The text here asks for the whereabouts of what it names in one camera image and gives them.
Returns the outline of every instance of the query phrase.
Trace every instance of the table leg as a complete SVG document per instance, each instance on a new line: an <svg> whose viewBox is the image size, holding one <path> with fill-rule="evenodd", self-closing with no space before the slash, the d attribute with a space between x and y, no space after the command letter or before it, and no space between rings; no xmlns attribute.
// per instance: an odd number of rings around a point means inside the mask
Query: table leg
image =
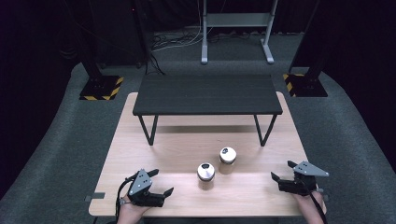
<svg viewBox="0 0 396 224"><path fill-rule="evenodd" d="M206 64L207 63L207 39L206 39L206 32L207 32L207 26L206 26L206 0L204 0L204 13L202 15L203 19L203 39L202 39L202 57L201 57L201 63Z"/></svg>
<svg viewBox="0 0 396 224"><path fill-rule="evenodd" d="M270 133L271 133L272 129L274 128L275 120L276 120L276 115L273 115L273 117L271 119L270 126L268 127L268 130L267 130L267 133L265 134L264 139L262 139L262 130L260 128L259 120L257 119L257 115L254 115L254 121L256 122L257 132L259 133L260 145L262 147L265 146L265 143L267 142L268 137L270 136Z"/></svg>
<svg viewBox="0 0 396 224"><path fill-rule="evenodd" d="M149 136L149 132L146 128L146 124L145 121L143 121L143 117L142 116L138 116L139 120L140 120L140 124L142 125L143 131L145 132L145 136L148 139L148 144L150 146L152 146L154 144L154 136L155 136L155 131L157 130L157 121L158 121L158 115L156 115L154 117L154 122L152 124L152 128L151 128L151 136Z"/></svg>
<svg viewBox="0 0 396 224"><path fill-rule="evenodd" d="M268 17L267 29L265 30L265 38L260 40L262 42L262 49L264 50L264 54L265 57L267 58L268 63L274 63L274 57L272 56L270 47L268 47L268 40L270 39L272 25L274 23L276 5L277 5L277 0L274 0L271 8L270 16Z"/></svg>

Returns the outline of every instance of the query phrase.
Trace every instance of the yellow black hazard stripe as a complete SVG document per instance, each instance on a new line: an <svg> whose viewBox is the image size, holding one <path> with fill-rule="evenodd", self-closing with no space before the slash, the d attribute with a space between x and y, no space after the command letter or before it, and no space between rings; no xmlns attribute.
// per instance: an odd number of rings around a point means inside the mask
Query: yellow black hazard stripe
<svg viewBox="0 0 396 224"><path fill-rule="evenodd" d="M94 101L94 100L113 100L114 98L116 98L117 93L119 93L120 85L121 85L122 81L123 81L123 77L120 77L117 80L117 83L114 86L114 89L110 93L110 95L82 95L82 96L79 96L79 99L80 100L90 100L90 101Z"/></svg>
<svg viewBox="0 0 396 224"><path fill-rule="evenodd" d="M283 78L285 79L286 86L288 88L288 92L289 92L290 96L296 97L296 92L295 92L295 89L293 88L293 85L291 84L290 76L303 77L304 75L303 74L293 74L293 75L284 74L283 75Z"/></svg>

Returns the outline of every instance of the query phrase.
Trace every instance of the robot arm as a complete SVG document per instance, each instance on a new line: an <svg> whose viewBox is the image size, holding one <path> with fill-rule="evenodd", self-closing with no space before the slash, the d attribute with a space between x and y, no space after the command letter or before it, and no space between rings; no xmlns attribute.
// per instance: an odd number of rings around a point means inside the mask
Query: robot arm
<svg viewBox="0 0 396 224"><path fill-rule="evenodd" d="M306 196L311 191L321 190L317 187L315 176L329 176L329 173L308 161L303 161L300 164L288 161L288 166L294 171L294 180L280 179L279 176L271 172L271 177L277 182L280 191Z"/></svg>
<svg viewBox="0 0 396 224"><path fill-rule="evenodd" d="M159 173L159 170L153 170L146 172L141 169L134 179L128 190L128 198L131 200L132 204L137 206L147 206L147 207L162 207L165 198L169 197L174 188L171 188L164 192L163 194L156 194L149 192L152 181L151 177Z"/></svg>

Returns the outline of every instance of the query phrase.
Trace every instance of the black cable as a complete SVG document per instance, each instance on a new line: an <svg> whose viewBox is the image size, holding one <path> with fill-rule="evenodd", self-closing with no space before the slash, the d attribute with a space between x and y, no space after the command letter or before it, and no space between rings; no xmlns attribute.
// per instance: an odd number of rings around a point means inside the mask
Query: black cable
<svg viewBox="0 0 396 224"><path fill-rule="evenodd" d="M312 194L311 190L308 189L308 187L306 186L306 184L304 183L303 180L298 179L300 183L303 184L303 186L305 187L305 190L309 192L309 196L311 197L312 201L315 204L315 207L317 208L319 215L321 217L321 219L323 220L324 224L327 224L327 219L326 216L324 215L323 209L321 208L320 204L318 203L317 199L315 199L314 195Z"/></svg>
<svg viewBox="0 0 396 224"><path fill-rule="evenodd" d="M312 199L312 201L314 202L315 207L318 209L318 212L319 212L319 214L320 214L320 217L321 217L322 220L323 220L323 223L324 223L324 224L327 224L327 219L326 219L326 216L324 215L323 209L321 208L321 206L320 206L320 204L318 203L318 201L315 199L314 195L312 195L312 192L311 192L311 191L309 191L309 196L311 196L311 199Z"/></svg>
<svg viewBox="0 0 396 224"><path fill-rule="evenodd" d="M181 37L176 37L176 38L171 38L168 39L166 35L155 35L154 36L154 43L151 46L151 50L159 50L168 47L169 45L172 44L179 44L179 45L184 45L184 44L190 44L192 40L196 38L196 35L187 32L185 34L184 29L182 29L183 36Z"/></svg>
<svg viewBox="0 0 396 224"><path fill-rule="evenodd" d="M117 199L116 199L116 222L119 221L119 215L120 215L120 193L126 184L128 184L131 181L134 181L134 179L136 178L136 175L125 178L125 181L122 182L122 184L119 187L119 191L117 192Z"/></svg>
<svg viewBox="0 0 396 224"><path fill-rule="evenodd" d="M150 62L151 62L151 66L155 69L155 72L147 72L146 70L146 75L149 75L151 73L157 73L157 74L162 74L163 76L165 76L165 72L163 70L161 70L160 66L158 65L158 61L157 59L154 57L153 54L150 54Z"/></svg>
<svg viewBox="0 0 396 224"><path fill-rule="evenodd" d="M145 62L145 65L146 65L145 75L147 75L148 74L148 69L149 69L149 62Z"/></svg>

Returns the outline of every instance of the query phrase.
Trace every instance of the cable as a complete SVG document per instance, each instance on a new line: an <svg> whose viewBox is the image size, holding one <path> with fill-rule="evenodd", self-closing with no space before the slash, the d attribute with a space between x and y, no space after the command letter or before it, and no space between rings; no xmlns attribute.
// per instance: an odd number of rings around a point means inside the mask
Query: cable
<svg viewBox="0 0 396 224"><path fill-rule="evenodd" d="M119 221L119 215L120 215L120 193L123 189L123 187L125 187L126 184L128 184L131 181L134 181L134 179L136 178L136 175L130 176L128 178L125 178L125 181L122 182L122 184L119 187L119 191L117 191L117 199L116 199L116 222Z"/></svg>
<svg viewBox="0 0 396 224"><path fill-rule="evenodd" d="M327 219L326 219L326 215L324 215L323 209L321 208L320 204L318 203L318 201L315 199L314 195L312 194L311 190L308 189L308 187L306 186L306 184L304 183L303 180L298 179L298 182L302 183L303 186L305 187L305 190L309 192L309 196L311 197L312 201L315 204L315 207L317 208L319 215L321 217L321 219L323 220L324 224L327 224Z"/></svg>
<svg viewBox="0 0 396 224"><path fill-rule="evenodd" d="M150 62L151 62L151 66L155 69L155 71L148 73L148 69L147 69L148 66L146 66L146 75L149 75L152 73L162 74L163 76L166 75L165 72L163 70L161 70L160 66L158 65L157 59L152 54L150 54Z"/></svg>
<svg viewBox="0 0 396 224"><path fill-rule="evenodd" d="M221 10L220 10L220 13L222 13L222 10L224 9L224 7L225 7L225 3L227 2L227 0L224 0L224 2L223 2L223 5L221 6Z"/></svg>
<svg viewBox="0 0 396 224"><path fill-rule="evenodd" d="M155 35L154 44L152 45L151 50L157 51L158 49L166 48L168 44L180 44L181 47L187 46L190 44L191 41L193 41L196 38L193 37L192 35L193 33L184 34L184 30L182 37L177 37L172 39L167 39L166 35Z"/></svg>
<svg viewBox="0 0 396 224"><path fill-rule="evenodd" d="M197 33L197 35L193 38L193 39L191 39L189 42L187 42L187 43L183 43L183 44L181 44L181 45L175 45L175 46L169 46L169 47L163 47L163 48L160 48L160 49L153 49L152 51L153 52L155 52L155 51L158 51L158 50L161 50L161 49L171 49L171 48L180 48L180 47L186 47L186 46L190 46L190 45L194 45L194 44L196 44L196 43L199 43L201 40L202 40L202 38L201 39L199 39L198 41L196 41L196 42L192 42L192 41L194 41L198 36L199 36L199 34L201 33L201 29L202 29L202 24L201 24L201 9L200 9L200 7L199 7L199 0L197 0L197 7L198 7L198 17L199 17L199 31L198 31L198 33Z"/></svg>

